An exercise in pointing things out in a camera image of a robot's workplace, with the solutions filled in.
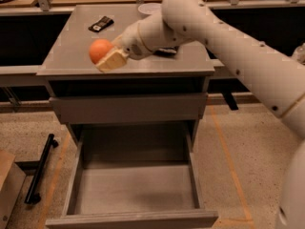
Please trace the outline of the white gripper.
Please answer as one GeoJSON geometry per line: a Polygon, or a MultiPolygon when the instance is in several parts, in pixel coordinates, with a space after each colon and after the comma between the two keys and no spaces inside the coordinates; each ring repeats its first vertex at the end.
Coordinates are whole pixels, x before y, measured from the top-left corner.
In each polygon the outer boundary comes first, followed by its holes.
{"type": "Polygon", "coordinates": [[[125,66],[128,57],[140,60],[161,48],[179,46],[186,41],[163,21],[158,12],[129,25],[120,36],[114,38],[112,44],[120,49],[110,50],[95,67],[106,73],[125,66]]]}

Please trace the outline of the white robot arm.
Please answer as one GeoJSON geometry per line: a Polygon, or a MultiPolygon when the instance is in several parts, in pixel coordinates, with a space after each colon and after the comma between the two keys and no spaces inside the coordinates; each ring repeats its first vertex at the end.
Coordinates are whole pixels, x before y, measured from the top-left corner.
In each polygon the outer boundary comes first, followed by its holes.
{"type": "Polygon", "coordinates": [[[163,0],[161,10],[128,26],[89,54],[105,73],[161,48],[198,41],[276,117],[305,138],[305,67],[215,16],[202,0],[163,0]]]}

